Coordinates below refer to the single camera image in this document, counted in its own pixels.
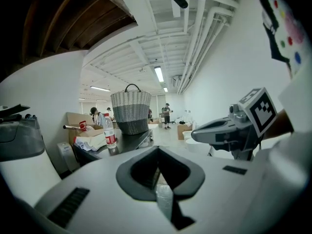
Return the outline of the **open cardboard box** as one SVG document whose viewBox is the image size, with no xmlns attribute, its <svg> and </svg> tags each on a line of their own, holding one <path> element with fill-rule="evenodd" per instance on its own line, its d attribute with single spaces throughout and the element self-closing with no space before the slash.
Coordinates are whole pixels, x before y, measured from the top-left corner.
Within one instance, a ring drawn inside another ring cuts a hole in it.
<svg viewBox="0 0 312 234">
<path fill-rule="evenodd" d="M 80 128 L 80 123 L 85 121 L 85 125 L 91 127 L 90 130 L 82 131 L 79 129 L 68 130 L 69 143 L 74 143 L 75 137 L 94 137 L 103 134 L 103 127 L 95 125 L 90 115 L 67 112 L 68 126 Z"/>
</svg>

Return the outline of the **small white floor appliance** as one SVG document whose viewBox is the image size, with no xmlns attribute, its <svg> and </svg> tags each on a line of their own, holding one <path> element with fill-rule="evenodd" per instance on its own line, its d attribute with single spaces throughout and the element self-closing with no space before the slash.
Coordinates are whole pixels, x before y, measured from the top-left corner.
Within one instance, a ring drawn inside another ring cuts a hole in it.
<svg viewBox="0 0 312 234">
<path fill-rule="evenodd" d="M 71 145 L 67 142 L 57 144 L 58 150 L 70 172 L 74 172 L 80 168 Z"/>
</svg>

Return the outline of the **white ceiling pipes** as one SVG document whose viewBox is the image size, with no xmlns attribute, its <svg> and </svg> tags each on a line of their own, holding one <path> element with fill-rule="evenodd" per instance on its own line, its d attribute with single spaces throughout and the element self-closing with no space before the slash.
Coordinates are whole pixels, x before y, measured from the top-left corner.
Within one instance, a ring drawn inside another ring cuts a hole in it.
<svg viewBox="0 0 312 234">
<path fill-rule="evenodd" d="M 234 16 L 234 11 L 232 10 L 220 6 L 213 6 L 209 9 L 206 20 L 203 20 L 202 16 L 204 15 L 205 3 L 206 0 L 199 0 L 197 4 L 194 30 L 186 56 L 185 68 L 182 74 L 182 79 L 177 90 L 178 94 L 182 92 L 191 75 L 191 72 L 195 68 L 196 61 L 208 36 L 209 29 L 214 20 L 214 16 L 216 14 L 228 17 Z"/>
</svg>

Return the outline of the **brown cardboard box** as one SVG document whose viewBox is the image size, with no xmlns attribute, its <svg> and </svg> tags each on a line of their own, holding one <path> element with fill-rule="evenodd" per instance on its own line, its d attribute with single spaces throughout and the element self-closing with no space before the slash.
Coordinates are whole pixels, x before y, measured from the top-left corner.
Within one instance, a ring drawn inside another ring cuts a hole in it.
<svg viewBox="0 0 312 234">
<path fill-rule="evenodd" d="M 184 140 L 184 135 L 183 132 L 188 132 L 188 131 L 192 131 L 192 125 L 188 126 L 186 124 L 179 124 L 177 126 L 177 136 L 178 136 L 178 140 Z"/>
</svg>

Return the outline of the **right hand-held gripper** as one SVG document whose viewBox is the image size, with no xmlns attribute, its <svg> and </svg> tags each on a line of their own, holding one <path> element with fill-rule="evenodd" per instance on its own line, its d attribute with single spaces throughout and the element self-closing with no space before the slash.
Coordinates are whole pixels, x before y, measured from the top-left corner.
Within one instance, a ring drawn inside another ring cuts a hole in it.
<svg viewBox="0 0 312 234">
<path fill-rule="evenodd" d="M 192 138 L 231 152 L 234 159 L 252 160 L 261 146 L 264 133 L 277 118 L 275 106 L 266 88 L 254 88 L 238 103 L 229 107 L 229 117 L 219 118 L 197 127 Z"/>
</svg>

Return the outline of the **person's white shorts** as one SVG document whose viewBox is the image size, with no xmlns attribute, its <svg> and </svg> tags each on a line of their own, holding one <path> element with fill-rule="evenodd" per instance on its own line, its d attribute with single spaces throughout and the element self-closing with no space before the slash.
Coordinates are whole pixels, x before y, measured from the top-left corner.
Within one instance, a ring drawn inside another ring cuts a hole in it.
<svg viewBox="0 0 312 234">
<path fill-rule="evenodd" d="M 279 95 L 294 131 L 312 132 L 312 66 L 301 68 Z"/>
</svg>

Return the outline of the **red label water bottle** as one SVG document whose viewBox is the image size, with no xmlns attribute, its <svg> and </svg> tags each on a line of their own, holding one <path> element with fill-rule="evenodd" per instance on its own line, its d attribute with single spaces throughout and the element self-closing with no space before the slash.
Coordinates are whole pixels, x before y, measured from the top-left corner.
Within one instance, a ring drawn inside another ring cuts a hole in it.
<svg viewBox="0 0 312 234">
<path fill-rule="evenodd" d="M 106 139 L 106 145 L 108 149 L 116 148 L 117 141 L 116 141 L 116 136 L 114 132 L 114 126 L 108 113 L 104 114 L 103 130 L 104 130 L 104 136 Z"/>
</svg>

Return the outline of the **white toilet seat lid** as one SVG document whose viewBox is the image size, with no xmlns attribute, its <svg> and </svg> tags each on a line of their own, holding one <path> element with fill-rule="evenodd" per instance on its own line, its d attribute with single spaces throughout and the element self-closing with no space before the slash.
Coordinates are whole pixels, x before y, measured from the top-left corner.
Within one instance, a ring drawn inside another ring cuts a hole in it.
<svg viewBox="0 0 312 234">
<path fill-rule="evenodd" d="M 192 138 L 189 138 L 185 141 L 187 150 L 191 153 L 208 155 L 210 152 L 211 146 L 207 143 L 197 142 Z"/>
</svg>

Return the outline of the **person's right forearm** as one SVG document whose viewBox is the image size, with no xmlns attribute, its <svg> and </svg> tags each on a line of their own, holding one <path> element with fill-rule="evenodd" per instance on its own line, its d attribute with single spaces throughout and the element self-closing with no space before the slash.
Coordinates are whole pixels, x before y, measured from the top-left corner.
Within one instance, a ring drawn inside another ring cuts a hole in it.
<svg viewBox="0 0 312 234">
<path fill-rule="evenodd" d="M 264 133 L 262 139 L 267 140 L 270 138 L 279 137 L 284 134 L 293 133 L 294 129 L 291 124 L 291 121 L 283 109 L 277 114 L 277 118 L 274 123 L 268 128 L 268 130 Z"/>
</svg>

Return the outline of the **long ceiling light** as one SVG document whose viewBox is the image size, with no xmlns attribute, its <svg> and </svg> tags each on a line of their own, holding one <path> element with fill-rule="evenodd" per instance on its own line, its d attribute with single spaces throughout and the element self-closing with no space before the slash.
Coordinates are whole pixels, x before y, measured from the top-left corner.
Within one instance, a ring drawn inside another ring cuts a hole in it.
<svg viewBox="0 0 312 234">
<path fill-rule="evenodd" d="M 159 82 L 163 82 L 163 81 L 164 81 L 164 78 L 163 78 L 163 74 L 162 74 L 162 69 L 161 69 L 161 67 L 160 67 L 160 66 L 156 66 L 156 67 L 154 68 L 154 70 L 155 70 L 155 73 L 156 73 L 156 76 L 157 76 Z"/>
</svg>

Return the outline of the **wooden staircase underside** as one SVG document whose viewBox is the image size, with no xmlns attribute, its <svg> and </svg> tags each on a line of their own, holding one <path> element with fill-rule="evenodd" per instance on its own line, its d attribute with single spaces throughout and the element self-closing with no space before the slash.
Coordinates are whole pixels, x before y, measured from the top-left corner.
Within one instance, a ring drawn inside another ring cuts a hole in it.
<svg viewBox="0 0 312 234">
<path fill-rule="evenodd" d="M 111 33 L 135 24 L 123 0 L 29 0 L 22 16 L 18 62 L 90 49 Z"/>
</svg>

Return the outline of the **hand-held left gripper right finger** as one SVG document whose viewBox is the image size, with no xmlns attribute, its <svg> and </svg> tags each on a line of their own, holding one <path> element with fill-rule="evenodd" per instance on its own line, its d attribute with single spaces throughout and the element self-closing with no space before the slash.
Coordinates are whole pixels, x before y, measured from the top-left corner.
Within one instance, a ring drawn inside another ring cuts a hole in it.
<svg viewBox="0 0 312 234">
<path fill-rule="evenodd" d="M 178 234 L 262 234 L 283 222 L 307 189 L 307 135 L 293 134 L 253 161 L 202 157 L 186 150 L 166 149 L 205 172 L 196 194 L 179 201 L 183 215 L 193 224 Z"/>
</svg>

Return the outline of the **grey white woven basket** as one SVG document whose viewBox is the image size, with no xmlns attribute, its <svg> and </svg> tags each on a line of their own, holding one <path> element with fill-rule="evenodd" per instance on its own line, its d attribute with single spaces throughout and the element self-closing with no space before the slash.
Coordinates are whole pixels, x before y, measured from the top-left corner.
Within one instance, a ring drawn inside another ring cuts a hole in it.
<svg viewBox="0 0 312 234">
<path fill-rule="evenodd" d="M 116 123 L 124 135 L 137 135 L 149 130 L 148 114 L 152 95 L 135 84 L 111 94 Z"/>
</svg>

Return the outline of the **white cloth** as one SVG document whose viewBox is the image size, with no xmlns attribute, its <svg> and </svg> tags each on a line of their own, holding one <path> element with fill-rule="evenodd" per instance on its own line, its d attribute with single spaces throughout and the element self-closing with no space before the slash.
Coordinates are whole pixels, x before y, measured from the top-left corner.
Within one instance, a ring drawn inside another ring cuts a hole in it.
<svg viewBox="0 0 312 234">
<path fill-rule="evenodd" d="M 85 151 L 98 151 L 101 147 L 106 146 L 106 139 L 104 134 L 97 136 L 76 136 L 74 143 Z"/>
</svg>

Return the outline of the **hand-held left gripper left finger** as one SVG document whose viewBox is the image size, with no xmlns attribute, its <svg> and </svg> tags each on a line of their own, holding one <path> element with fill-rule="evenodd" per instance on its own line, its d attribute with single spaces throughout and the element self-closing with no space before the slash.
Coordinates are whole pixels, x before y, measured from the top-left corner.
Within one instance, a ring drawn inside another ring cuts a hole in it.
<svg viewBox="0 0 312 234">
<path fill-rule="evenodd" d="M 157 147 L 93 161 L 48 191 L 31 207 L 18 204 L 38 225 L 35 234 L 171 234 L 155 201 L 134 200 L 119 186 L 119 166 Z"/>
</svg>

